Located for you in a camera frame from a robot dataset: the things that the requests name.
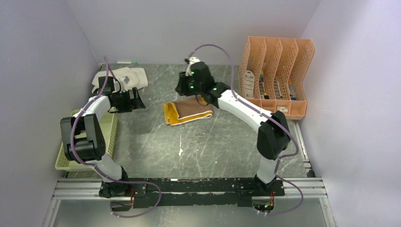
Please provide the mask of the yellow brown bear towel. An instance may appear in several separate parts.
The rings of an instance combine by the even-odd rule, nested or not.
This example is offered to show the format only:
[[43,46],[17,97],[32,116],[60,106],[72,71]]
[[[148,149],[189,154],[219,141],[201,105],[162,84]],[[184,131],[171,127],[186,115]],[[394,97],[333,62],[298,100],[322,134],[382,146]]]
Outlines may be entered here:
[[191,97],[163,104],[164,119],[167,125],[177,126],[195,120],[212,117],[211,105],[202,97]]

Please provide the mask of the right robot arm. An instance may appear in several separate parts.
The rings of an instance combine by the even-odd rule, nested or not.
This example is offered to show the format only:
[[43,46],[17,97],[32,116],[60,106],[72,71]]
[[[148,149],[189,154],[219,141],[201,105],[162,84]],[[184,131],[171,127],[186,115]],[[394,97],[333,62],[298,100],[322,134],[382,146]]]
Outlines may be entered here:
[[255,175],[255,190],[261,196],[273,190],[277,179],[276,168],[279,155],[284,151],[290,136],[285,115],[271,112],[244,99],[223,82],[216,82],[209,67],[196,57],[185,59],[187,69],[179,74],[175,88],[180,96],[195,96],[202,105],[213,105],[225,110],[257,132],[257,150],[261,155]]

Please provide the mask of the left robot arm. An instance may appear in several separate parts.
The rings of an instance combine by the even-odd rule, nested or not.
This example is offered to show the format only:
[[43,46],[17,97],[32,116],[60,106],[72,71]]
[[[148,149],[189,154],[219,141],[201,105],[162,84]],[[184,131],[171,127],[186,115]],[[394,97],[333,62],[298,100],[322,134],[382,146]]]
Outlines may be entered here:
[[77,114],[60,121],[65,157],[90,167],[101,176],[99,196],[104,198],[123,197],[133,192],[124,168],[116,164],[106,152],[108,146],[99,123],[112,108],[116,113],[126,113],[146,107],[138,88],[129,88],[127,79],[99,77],[99,87],[87,104]]

